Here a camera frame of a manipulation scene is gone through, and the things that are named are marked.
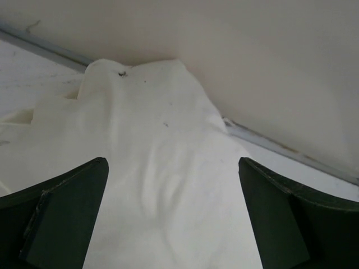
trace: cloth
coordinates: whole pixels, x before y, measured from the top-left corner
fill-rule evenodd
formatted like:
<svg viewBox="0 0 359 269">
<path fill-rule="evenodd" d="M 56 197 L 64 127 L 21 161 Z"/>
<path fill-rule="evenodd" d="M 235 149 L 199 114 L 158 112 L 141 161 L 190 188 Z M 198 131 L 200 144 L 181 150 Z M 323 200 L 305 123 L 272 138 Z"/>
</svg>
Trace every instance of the cloth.
<svg viewBox="0 0 359 269">
<path fill-rule="evenodd" d="M 98 156 L 110 172 L 84 269 L 262 268 L 238 177 L 248 153 L 180 61 L 99 60 L 77 99 L 40 101 L 0 146 L 2 195 Z"/>
</svg>

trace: white wall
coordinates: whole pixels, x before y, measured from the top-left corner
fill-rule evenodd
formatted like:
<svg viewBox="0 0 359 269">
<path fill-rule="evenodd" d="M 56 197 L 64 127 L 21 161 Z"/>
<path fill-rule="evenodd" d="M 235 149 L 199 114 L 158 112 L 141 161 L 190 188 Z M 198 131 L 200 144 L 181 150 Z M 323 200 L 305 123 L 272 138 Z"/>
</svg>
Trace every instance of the white wall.
<svg viewBox="0 0 359 269">
<path fill-rule="evenodd" d="M 180 58 L 228 118 L 359 174 L 359 2 L 1 0 L 0 19 L 92 58 Z"/>
</svg>

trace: white cloth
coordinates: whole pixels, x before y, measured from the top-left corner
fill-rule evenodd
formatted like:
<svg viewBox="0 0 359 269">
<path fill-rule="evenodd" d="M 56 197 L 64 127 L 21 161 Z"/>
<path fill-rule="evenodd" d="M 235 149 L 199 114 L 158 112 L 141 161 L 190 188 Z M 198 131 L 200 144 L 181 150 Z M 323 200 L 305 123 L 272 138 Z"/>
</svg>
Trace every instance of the white cloth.
<svg viewBox="0 0 359 269">
<path fill-rule="evenodd" d="M 77 100 L 42 100 L 0 146 L 1 181 L 19 191 L 98 156 L 110 172 L 85 269 L 262 268 L 238 177 L 247 152 L 181 62 L 94 62 Z"/>
</svg>

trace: black object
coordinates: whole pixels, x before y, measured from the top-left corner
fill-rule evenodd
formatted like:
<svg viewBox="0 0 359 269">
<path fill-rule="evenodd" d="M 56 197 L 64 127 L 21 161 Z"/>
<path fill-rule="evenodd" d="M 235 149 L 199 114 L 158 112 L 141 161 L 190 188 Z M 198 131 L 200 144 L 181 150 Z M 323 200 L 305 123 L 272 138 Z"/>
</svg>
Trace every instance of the black object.
<svg viewBox="0 0 359 269">
<path fill-rule="evenodd" d="M 107 182 L 96 158 L 0 198 L 0 269 L 81 269 Z"/>
<path fill-rule="evenodd" d="M 240 180 L 264 269 L 359 268 L 359 203 L 285 178 L 249 158 Z"/>
</svg>

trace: metal strip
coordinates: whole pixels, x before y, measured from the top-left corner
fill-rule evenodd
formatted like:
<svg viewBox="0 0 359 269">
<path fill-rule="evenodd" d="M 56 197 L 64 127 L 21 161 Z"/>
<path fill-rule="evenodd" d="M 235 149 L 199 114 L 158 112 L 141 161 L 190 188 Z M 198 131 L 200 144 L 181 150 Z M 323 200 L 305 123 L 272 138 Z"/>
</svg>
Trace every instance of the metal strip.
<svg viewBox="0 0 359 269">
<path fill-rule="evenodd" d="M 14 29 L 3 22 L 0 22 L 0 39 L 82 73 L 85 72 L 86 67 L 93 62 L 93 60 L 89 58 L 37 38 L 26 31 Z M 288 157 L 294 161 L 298 161 L 299 163 L 322 171 L 326 174 L 359 185 L 359 179 L 349 173 L 329 165 L 325 165 L 305 154 L 281 145 L 280 143 L 258 134 L 227 118 L 223 119 L 230 134 L 233 136 Z"/>
</svg>

